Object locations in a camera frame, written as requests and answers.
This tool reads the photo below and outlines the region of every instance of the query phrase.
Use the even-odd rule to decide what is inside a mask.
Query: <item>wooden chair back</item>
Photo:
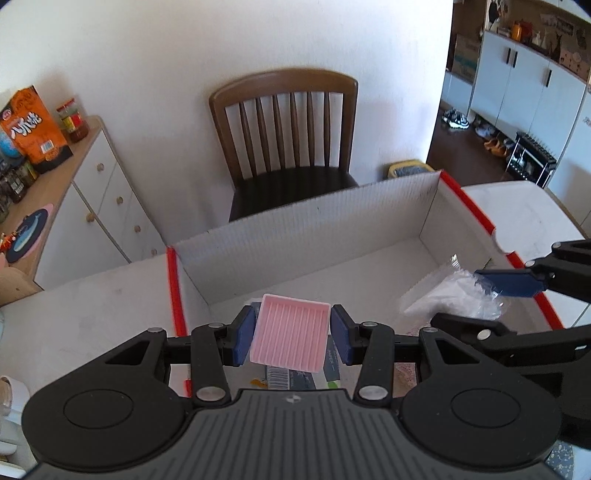
[[[271,171],[271,160],[269,154],[269,141],[267,137],[267,126],[261,98],[272,97],[273,121],[275,124],[275,138],[277,140],[277,154],[280,168],[285,168],[285,144],[283,140],[283,125],[279,109],[278,95],[289,94],[290,96],[290,124],[291,137],[293,141],[293,153],[295,167],[300,162],[300,133],[298,131],[298,113],[296,108],[295,93],[306,93],[306,127],[308,139],[308,155],[310,165],[315,164],[314,152],[314,106],[312,102],[313,92],[324,92],[324,114],[323,114],[323,145],[324,145],[324,166],[330,165],[330,93],[341,93],[343,95],[343,113],[340,130],[339,169],[349,171],[351,160],[351,149],[353,145],[353,127],[355,126],[355,110],[357,107],[357,80],[338,72],[317,69],[285,69],[271,72],[257,73],[236,80],[214,92],[209,98],[209,106],[212,111],[213,122],[216,125],[217,135],[222,144],[223,154],[232,181],[235,186],[243,180],[242,169],[238,161],[236,145],[232,138],[232,131],[228,121],[226,108],[239,105],[242,135],[246,147],[246,156],[253,177],[256,177],[256,162],[251,136],[251,129],[248,124],[248,117],[244,103],[249,100],[255,101],[256,121],[258,124],[259,137],[261,140],[262,157],[265,170]]]

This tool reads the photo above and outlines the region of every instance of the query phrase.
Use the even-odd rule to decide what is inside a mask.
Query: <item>chair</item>
[[[212,111],[213,122],[235,188],[230,221],[325,193],[357,186],[357,183],[349,174],[355,109],[357,106],[357,89],[357,80],[341,73],[316,69],[286,69],[244,77],[222,87],[211,95],[209,106]],[[307,165],[303,164],[301,161],[302,155],[300,155],[300,133],[298,131],[298,112],[295,96],[297,92],[306,93]],[[323,166],[316,165],[316,152],[314,151],[313,92],[324,92]],[[331,123],[329,93],[341,93],[343,95],[338,167],[330,166]],[[289,94],[290,99],[290,127],[295,168],[286,168],[285,165],[283,124],[280,103],[277,98],[278,95],[283,94]],[[271,97],[272,100],[279,163],[279,169],[274,171],[271,168],[267,125],[261,103],[263,97]],[[255,101],[256,122],[261,141],[264,172],[258,172],[256,169],[251,130],[245,107],[245,102],[249,100]],[[252,176],[246,179],[242,174],[226,111],[226,108],[236,104],[239,106],[242,136]]]

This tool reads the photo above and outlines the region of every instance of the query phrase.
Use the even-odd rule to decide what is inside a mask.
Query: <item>pink tray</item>
[[[319,372],[324,365],[329,315],[329,303],[264,295],[251,345],[251,362]]]

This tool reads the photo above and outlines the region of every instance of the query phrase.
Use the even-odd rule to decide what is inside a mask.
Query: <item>black chair seat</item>
[[[337,167],[299,167],[264,173],[238,184],[230,221],[356,186],[353,177]]]

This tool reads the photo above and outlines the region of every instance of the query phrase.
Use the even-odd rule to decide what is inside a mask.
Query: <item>ridged pink surface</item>
[[[264,295],[251,345],[251,362],[319,372],[324,365],[329,315],[329,303]]]

